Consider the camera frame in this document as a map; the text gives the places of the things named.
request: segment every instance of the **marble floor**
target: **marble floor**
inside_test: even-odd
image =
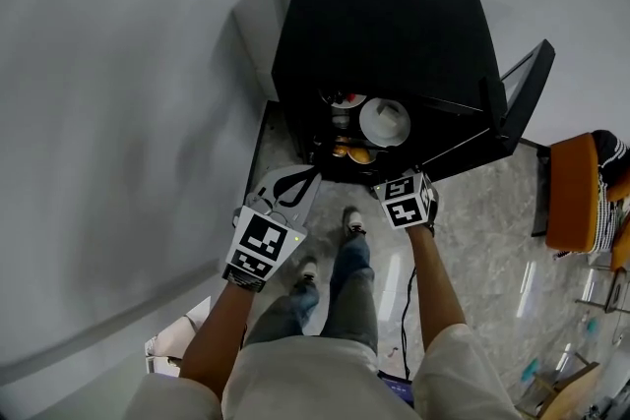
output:
[[[300,163],[275,104],[270,104],[264,128],[253,185],[268,170]],[[578,368],[577,359],[567,350],[605,364],[613,341],[630,320],[574,302],[588,296],[604,302],[610,273],[592,270],[582,256],[554,261],[544,240],[530,237],[536,150],[519,146],[507,159],[435,186],[440,194],[435,239],[442,259],[467,322],[512,399],[519,401],[531,389],[532,379],[524,380],[523,373],[535,359],[543,373],[563,367],[566,374]],[[361,210],[368,230],[376,273],[380,368],[403,377],[401,316],[413,268],[410,242],[404,231],[390,228],[378,202],[362,186],[322,182],[306,222],[308,238],[257,296],[249,324],[286,293],[295,278],[295,265],[312,255],[319,258],[321,301],[304,332],[319,333],[327,314],[333,260],[342,239],[342,211],[348,205]],[[423,355],[416,296],[414,284],[406,319],[412,376]]]

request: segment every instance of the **foot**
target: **foot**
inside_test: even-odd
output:
[[[299,280],[315,283],[317,279],[317,261],[315,258],[305,258],[299,271]]]
[[[346,232],[346,236],[352,233],[365,234],[363,216],[356,207],[346,207],[344,210],[344,231]]]

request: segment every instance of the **black and white marker cube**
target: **black and white marker cube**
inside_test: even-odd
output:
[[[428,220],[433,195],[423,173],[379,184],[374,191],[394,229]]]
[[[223,278],[260,292],[265,282],[306,238],[249,207],[242,207]]]

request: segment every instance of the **white shirt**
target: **white shirt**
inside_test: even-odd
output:
[[[293,336],[243,349],[222,403],[191,380],[148,375],[126,419],[521,420],[464,325],[431,342],[413,380],[414,412],[376,376],[376,355],[355,341]]]

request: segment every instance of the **person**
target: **person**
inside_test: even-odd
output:
[[[425,355],[413,380],[415,410],[376,375],[374,271],[361,214],[344,214],[328,319],[320,336],[302,328],[317,305],[317,268],[303,266],[290,293],[260,317],[239,348],[254,293],[229,283],[186,349],[179,378],[147,375],[126,418],[387,420],[521,417],[466,326],[424,225],[407,228],[417,270]]]

